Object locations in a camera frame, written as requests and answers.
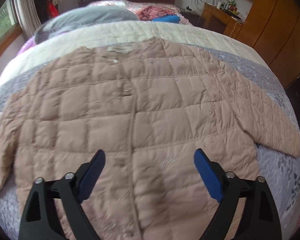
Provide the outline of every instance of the metal screw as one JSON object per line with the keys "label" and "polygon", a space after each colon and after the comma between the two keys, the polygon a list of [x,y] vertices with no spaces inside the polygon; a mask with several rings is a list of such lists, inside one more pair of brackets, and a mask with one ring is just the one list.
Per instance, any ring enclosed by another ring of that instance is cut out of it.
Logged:
{"label": "metal screw", "polygon": [[262,183],[266,182],[266,179],[262,176],[257,177],[257,180]]}
{"label": "metal screw", "polygon": [[36,178],[35,181],[34,181],[35,184],[40,184],[41,182],[43,182],[43,178],[41,178],[41,177]]}
{"label": "metal screw", "polygon": [[73,178],[74,178],[74,173],[72,173],[72,172],[67,173],[67,174],[65,175],[65,178],[66,178],[66,179],[73,179]]}
{"label": "metal screw", "polygon": [[233,179],[235,177],[235,174],[232,171],[228,171],[226,173],[227,178]]}

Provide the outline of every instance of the wooden desk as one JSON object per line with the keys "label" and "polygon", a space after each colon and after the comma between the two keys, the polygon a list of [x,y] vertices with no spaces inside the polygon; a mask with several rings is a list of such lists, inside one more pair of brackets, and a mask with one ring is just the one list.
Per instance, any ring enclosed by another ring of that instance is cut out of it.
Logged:
{"label": "wooden desk", "polygon": [[205,3],[201,15],[201,27],[235,39],[241,30],[242,23],[233,19],[215,6]]}

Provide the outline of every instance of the white quilt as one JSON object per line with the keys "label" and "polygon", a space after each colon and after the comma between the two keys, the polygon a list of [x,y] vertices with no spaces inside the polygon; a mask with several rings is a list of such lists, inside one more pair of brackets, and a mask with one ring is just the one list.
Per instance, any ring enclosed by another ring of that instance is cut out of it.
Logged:
{"label": "white quilt", "polygon": [[126,21],[94,25],[62,34],[43,42],[10,61],[0,77],[0,86],[13,77],[74,49],[140,42],[153,37],[229,52],[269,68],[251,47],[224,36],[191,25],[164,22]]}

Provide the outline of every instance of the bottle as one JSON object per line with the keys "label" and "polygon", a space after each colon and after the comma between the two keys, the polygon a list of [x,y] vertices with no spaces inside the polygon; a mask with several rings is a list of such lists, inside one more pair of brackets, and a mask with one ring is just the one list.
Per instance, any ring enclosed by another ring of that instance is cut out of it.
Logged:
{"label": "bottle", "polygon": [[219,1],[218,1],[218,5],[217,5],[217,9],[220,9],[221,4],[222,4],[222,0],[219,0]]}

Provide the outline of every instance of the red cloth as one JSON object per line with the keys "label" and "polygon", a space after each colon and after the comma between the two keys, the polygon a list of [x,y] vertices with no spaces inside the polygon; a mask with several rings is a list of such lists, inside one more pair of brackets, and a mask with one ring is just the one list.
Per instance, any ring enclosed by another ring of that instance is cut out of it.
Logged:
{"label": "red cloth", "polygon": [[162,6],[147,6],[137,11],[136,14],[141,21],[151,21],[166,15],[176,15],[174,11]]}
{"label": "red cloth", "polygon": [[50,18],[57,17],[59,15],[59,12],[57,8],[53,5],[51,0],[47,0],[47,5],[48,5],[48,14]]}

